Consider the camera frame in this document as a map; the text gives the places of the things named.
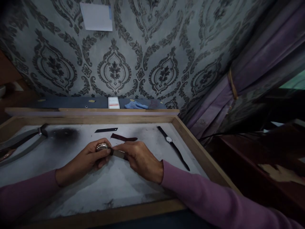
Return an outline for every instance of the wristwatch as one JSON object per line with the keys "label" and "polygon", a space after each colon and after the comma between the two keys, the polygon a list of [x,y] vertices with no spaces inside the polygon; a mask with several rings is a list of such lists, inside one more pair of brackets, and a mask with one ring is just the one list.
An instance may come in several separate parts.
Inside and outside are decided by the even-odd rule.
{"label": "wristwatch", "polygon": [[158,130],[160,130],[160,132],[163,134],[163,136],[165,137],[165,140],[174,148],[174,150],[176,151],[176,153],[178,154],[178,157],[180,158],[181,162],[183,163],[183,165],[186,167],[186,169],[188,171],[190,171],[190,168],[187,166],[186,162],[184,161],[179,149],[175,146],[175,144],[173,143],[173,140],[171,139],[171,137],[167,136],[167,134],[164,132],[164,130],[160,127],[157,126]]}

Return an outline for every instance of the hand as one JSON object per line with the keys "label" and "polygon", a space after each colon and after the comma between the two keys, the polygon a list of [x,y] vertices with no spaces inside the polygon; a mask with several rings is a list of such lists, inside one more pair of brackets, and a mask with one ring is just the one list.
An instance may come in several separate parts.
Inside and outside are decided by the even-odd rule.
{"label": "hand", "polygon": [[106,138],[90,142],[72,161],[56,170],[55,178],[59,186],[65,187],[72,184],[83,178],[92,168],[98,170],[109,161],[110,149],[95,152],[96,146],[100,143],[106,143],[111,147]]}
{"label": "hand", "polygon": [[125,152],[130,167],[148,181],[161,184],[163,180],[163,162],[149,151],[143,142],[125,142],[113,147]]}

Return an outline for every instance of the pink sweater sleeve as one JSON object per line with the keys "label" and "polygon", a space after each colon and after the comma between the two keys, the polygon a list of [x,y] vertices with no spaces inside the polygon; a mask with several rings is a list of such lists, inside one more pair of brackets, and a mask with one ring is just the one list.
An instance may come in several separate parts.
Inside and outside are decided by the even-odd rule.
{"label": "pink sweater sleeve", "polygon": [[11,223],[60,188],[55,170],[0,188],[0,220]]}
{"label": "pink sweater sleeve", "polygon": [[232,189],[180,170],[163,160],[161,185],[177,194],[192,211],[220,228],[303,228],[278,211],[265,208]]}

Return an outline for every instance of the black leather watch strap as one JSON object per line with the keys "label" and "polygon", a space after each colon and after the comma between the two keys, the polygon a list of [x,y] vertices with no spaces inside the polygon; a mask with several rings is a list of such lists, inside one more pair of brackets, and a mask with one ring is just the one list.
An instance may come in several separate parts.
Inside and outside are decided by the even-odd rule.
{"label": "black leather watch strap", "polygon": [[163,134],[163,136],[166,138],[167,137],[167,134],[164,132],[164,130],[160,127],[160,126],[157,126],[157,128],[160,130],[160,132]]}
{"label": "black leather watch strap", "polygon": [[175,146],[175,144],[173,142],[170,143],[170,145],[174,148],[174,150],[176,151],[176,153],[178,154],[178,157],[180,158],[180,160],[182,161],[182,163],[184,164],[184,166],[186,167],[186,169],[188,171],[190,171],[190,168],[188,167],[188,165],[186,164],[186,162],[184,161],[179,149]]}

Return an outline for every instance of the watch face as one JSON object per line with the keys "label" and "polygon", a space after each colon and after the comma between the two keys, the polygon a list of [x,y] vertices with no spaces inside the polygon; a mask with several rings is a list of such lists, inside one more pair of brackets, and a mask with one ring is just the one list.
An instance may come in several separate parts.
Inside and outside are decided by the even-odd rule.
{"label": "watch face", "polygon": [[165,138],[167,142],[172,142],[173,140],[170,137]]}

